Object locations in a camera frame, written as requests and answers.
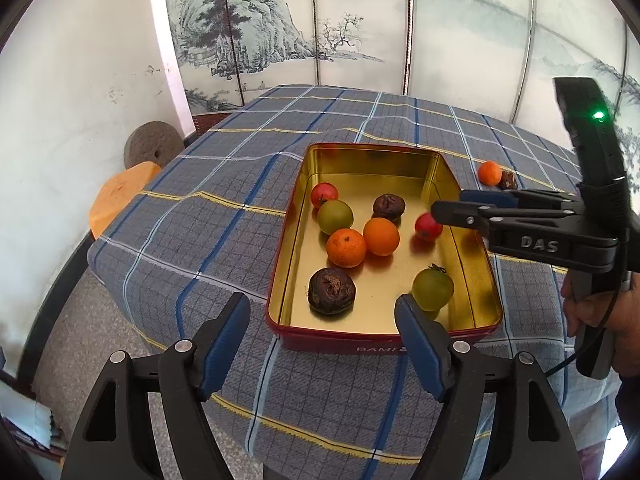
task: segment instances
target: blue checkered tablecloth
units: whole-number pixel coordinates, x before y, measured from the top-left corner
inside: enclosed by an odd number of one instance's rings
[[[252,318],[224,387],[205,410],[247,452],[290,480],[408,479],[440,405],[406,355],[284,349],[264,319],[284,210],[306,148],[316,142],[400,144],[444,154],[463,189],[496,160],[523,188],[575,192],[575,155],[484,115],[407,96],[278,86],[209,130],[120,213],[89,253],[93,272],[156,351],[193,336],[233,291]],[[532,352],[543,368],[573,351],[559,287],[564,271],[492,255],[504,306],[489,354]],[[578,449],[615,424],[619,381],[569,366],[550,380]],[[477,478],[494,399],[486,396],[468,478]]]

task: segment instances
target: metal bolt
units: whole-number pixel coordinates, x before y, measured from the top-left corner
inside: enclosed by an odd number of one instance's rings
[[[182,339],[175,344],[175,351],[188,352],[193,347],[193,344],[188,339]]]
[[[111,361],[112,363],[121,363],[124,361],[124,358],[126,356],[127,355],[122,350],[118,350],[117,352],[111,354],[111,357],[109,357],[109,361]]]
[[[460,354],[466,354],[471,350],[471,346],[466,341],[454,341],[453,349]]]
[[[536,362],[536,360],[533,358],[533,355],[528,352],[522,352],[521,354],[519,354],[518,359],[524,365],[532,365],[534,362]]]

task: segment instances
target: orange fruit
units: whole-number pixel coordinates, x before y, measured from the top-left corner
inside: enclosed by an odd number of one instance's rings
[[[338,229],[326,241],[326,253],[338,267],[351,269],[364,260],[367,243],[355,229]]]
[[[400,233],[391,220],[372,218],[362,231],[369,252],[376,256],[389,256],[400,244]]]
[[[502,168],[497,162],[488,160],[478,168],[478,180],[485,186],[497,186],[502,178]]]

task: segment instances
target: floor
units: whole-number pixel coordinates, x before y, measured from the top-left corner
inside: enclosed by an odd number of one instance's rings
[[[132,357],[149,353],[107,290],[87,271],[56,322],[33,384],[38,400],[52,409],[68,438],[104,362],[118,349],[125,349]],[[164,478],[178,480],[181,476],[169,442],[160,395],[150,394],[149,401]],[[262,465],[216,428],[213,433],[235,480],[262,478]]]

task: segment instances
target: red tomato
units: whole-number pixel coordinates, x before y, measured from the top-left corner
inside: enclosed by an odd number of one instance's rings
[[[329,200],[338,200],[338,190],[333,184],[321,182],[311,190],[311,203],[318,209]]]
[[[428,242],[436,241],[436,238],[442,234],[442,225],[433,219],[431,213],[423,213],[418,216],[414,228],[417,237]]]

